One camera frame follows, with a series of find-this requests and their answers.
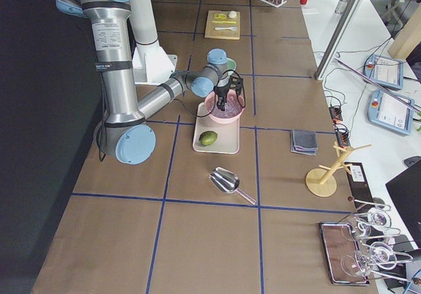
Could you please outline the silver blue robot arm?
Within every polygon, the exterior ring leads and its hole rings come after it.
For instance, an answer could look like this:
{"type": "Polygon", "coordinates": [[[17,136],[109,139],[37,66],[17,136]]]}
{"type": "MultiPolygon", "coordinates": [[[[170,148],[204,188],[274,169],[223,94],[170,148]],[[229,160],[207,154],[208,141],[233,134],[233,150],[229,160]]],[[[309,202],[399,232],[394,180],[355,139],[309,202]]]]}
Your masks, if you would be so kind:
{"type": "Polygon", "coordinates": [[[198,72],[176,71],[160,46],[151,0],[55,0],[63,13],[91,21],[95,68],[106,110],[97,133],[100,153],[126,164],[149,158],[156,144],[145,121],[186,90],[213,93],[224,108],[230,89],[226,52],[213,49],[198,72]]]}

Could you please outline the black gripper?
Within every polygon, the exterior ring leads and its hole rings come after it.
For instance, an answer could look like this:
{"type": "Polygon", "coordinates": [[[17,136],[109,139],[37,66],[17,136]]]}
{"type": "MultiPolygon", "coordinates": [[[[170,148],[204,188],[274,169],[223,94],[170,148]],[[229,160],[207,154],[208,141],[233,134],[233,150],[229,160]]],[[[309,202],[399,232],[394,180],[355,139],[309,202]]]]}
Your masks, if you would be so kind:
{"type": "Polygon", "coordinates": [[[230,90],[229,79],[219,81],[217,86],[214,87],[214,92],[216,96],[218,97],[216,106],[219,110],[222,110],[222,111],[226,110],[226,97],[229,90],[230,90]]]}

